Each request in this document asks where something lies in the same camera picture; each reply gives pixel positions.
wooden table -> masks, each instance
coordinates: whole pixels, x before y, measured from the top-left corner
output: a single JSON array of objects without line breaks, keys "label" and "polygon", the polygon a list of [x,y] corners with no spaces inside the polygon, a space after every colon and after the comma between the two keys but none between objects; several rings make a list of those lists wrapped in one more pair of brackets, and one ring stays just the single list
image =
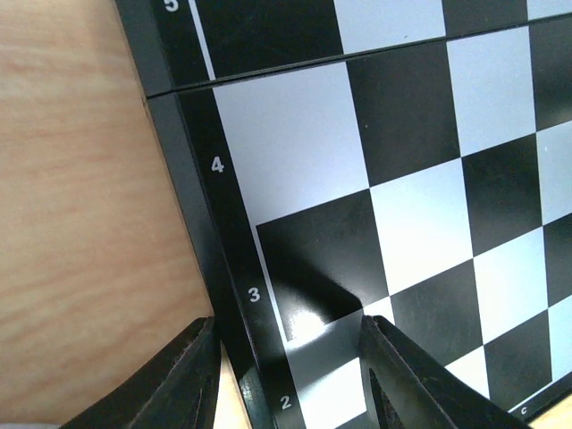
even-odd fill
[{"label": "wooden table", "polygon": [[[65,422],[211,314],[113,0],[0,1],[0,422]],[[218,404],[248,427],[226,360]]]}]

checkered pattern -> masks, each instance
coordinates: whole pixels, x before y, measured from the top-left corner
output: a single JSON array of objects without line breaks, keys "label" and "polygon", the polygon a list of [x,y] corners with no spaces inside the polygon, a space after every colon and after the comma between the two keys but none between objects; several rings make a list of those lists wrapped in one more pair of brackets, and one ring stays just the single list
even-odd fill
[{"label": "checkered pattern", "polygon": [[[187,2],[179,3],[186,8]],[[205,42],[203,56],[206,68],[212,68],[211,80],[572,12],[568,0],[190,0],[189,4],[197,11],[189,25],[197,26],[198,38]],[[172,21],[172,16],[167,14],[167,19]]]},{"label": "checkered pattern", "polygon": [[[334,3],[344,53],[493,12]],[[511,4],[492,24],[572,10]],[[365,411],[364,313],[505,409],[572,371],[569,52],[565,17],[213,89],[308,428]]]}]

printed number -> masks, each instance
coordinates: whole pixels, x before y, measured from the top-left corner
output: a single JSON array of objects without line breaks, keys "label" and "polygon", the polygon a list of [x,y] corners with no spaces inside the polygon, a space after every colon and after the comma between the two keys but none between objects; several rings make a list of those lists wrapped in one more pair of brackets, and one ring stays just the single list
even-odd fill
[{"label": "printed number", "polygon": [[211,170],[213,170],[214,172],[223,172],[224,165],[223,165],[223,163],[221,163],[221,157],[220,156],[214,157],[213,165],[211,165]]},{"label": "printed number", "polygon": [[290,404],[290,396],[282,396],[280,398],[280,402],[282,403],[282,409],[290,408],[292,404]]},{"label": "printed number", "polygon": [[177,12],[179,10],[179,0],[163,0],[164,8],[167,12]]},{"label": "printed number", "polygon": [[258,293],[258,288],[250,288],[248,293],[252,295],[250,297],[250,302],[257,302],[260,299],[260,294]]}]

